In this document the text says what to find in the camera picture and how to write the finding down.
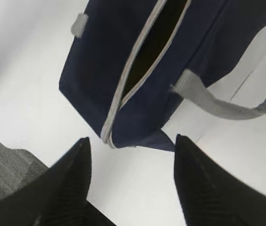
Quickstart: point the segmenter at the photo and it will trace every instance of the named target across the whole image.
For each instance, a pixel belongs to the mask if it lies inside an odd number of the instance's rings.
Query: floor
[[[80,137],[90,137],[88,200],[118,226],[185,225],[173,181],[174,154],[102,144],[58,90],[87,0],[0,0],[0,141],[51,166]],[[266,96],[266,28],[237,67],[211,86],[217,97],[256,106]],[[189,136],[215,161],[266,194],[266,116],[217,119],[183,101],[163,130]]]

